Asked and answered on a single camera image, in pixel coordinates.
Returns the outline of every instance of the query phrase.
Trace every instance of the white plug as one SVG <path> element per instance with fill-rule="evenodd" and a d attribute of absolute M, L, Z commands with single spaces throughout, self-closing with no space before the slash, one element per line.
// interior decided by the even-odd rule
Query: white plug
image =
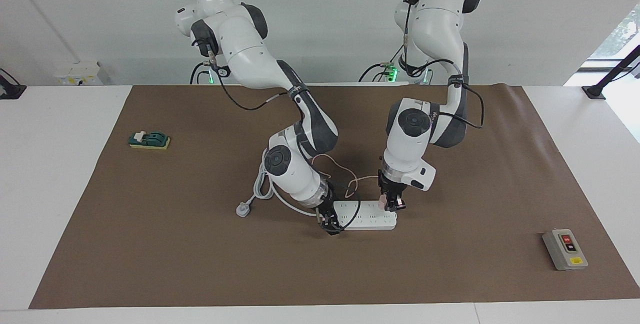
<path fill-rule="evenodd" d="M 251 206 L 249 206 L 249 204 L 245 202 L 240 202 L 240 205 L 238 205 L 238 207 L 235 209 L 235 214 L 237 214 L 241 218 L 249 215 L 249 212 L 251 212 Z"/>

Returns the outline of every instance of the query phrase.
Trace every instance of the green light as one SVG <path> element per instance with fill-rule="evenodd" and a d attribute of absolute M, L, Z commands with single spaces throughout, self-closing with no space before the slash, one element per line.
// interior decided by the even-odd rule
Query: green light
<path fill-rule="evenodd" d="M 398 69 L 395 67 L 391 67 L 391 73 L 387 76 L 389 81 L 396 81 L 396 77 L 398 76 Z"/>

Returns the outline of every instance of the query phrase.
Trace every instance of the power strip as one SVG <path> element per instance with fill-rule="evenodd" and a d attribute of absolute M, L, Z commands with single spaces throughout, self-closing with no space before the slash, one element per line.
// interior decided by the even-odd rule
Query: power strip
<path fill-rule="evenodd" d="M 358 208 L 358 201 L 335 201 L 333 208 L 341 226 L 347 224 Z M 362 201 L 358 215 L 346 231 L 389 231 L 396 227 L 397 215 L 379 207 L 378 201 Z"/>

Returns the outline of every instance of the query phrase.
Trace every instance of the socket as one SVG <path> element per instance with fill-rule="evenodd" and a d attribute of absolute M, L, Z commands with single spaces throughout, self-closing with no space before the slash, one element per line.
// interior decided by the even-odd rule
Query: socket
<path fill-rule="evenodd" d="M 54 73 L 61 85 L 104 85 L 109 79 L 98 63 L 80 62 L 60 67 Z"/>
<path fill-rule="evenodd" d="M 347 224 L 358 207 L 358 201 L 335 201 L 333 208 L 341 226 Z M 358 215 L 346 231 L 388 231 L 396 227 L 398 215 L 380 209 L 378 201 L 361 201 Z"/>

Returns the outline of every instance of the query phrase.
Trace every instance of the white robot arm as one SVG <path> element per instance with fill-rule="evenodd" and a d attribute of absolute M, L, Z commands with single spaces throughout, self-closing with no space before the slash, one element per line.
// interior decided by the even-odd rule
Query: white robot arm
<path fill-rule="evenodd" d="M 308 162 L 335 147 L 338 130 L 295 71 L 265 47 L 268 29 L 260 9 L 238 0 L 198 0 L 180 8 L 174 19 L 192 45 L 208 57 L 213 71 L 219 71 L 216 56 L 222 54 L 241 85 L 287 91 L 301 119 L 269 139 L 264 167 L 278 187 L 302 206 L 316 209 L 325 231 L 339 233 L 343 228 L 334 211 L 334 189 Z"/>
<path fill-rule="evenodd" d="M 445 105 L 403 98 L 391 107 L 388 139 L 378 172 L 385 208 L 406 208 L 402 192 L 407 186 L 428 190 L 435 169 L 423 161 L 427 145 L 453 147 L 466 132 L 468 49 L 460 37 L 463 13 L 476 9 L 480 0 L 403 0 L 395 21 L 404 30 L 404 56 L 399 64 L 409 76 L 421 76 L 439 62 L 449 74 Z"/>

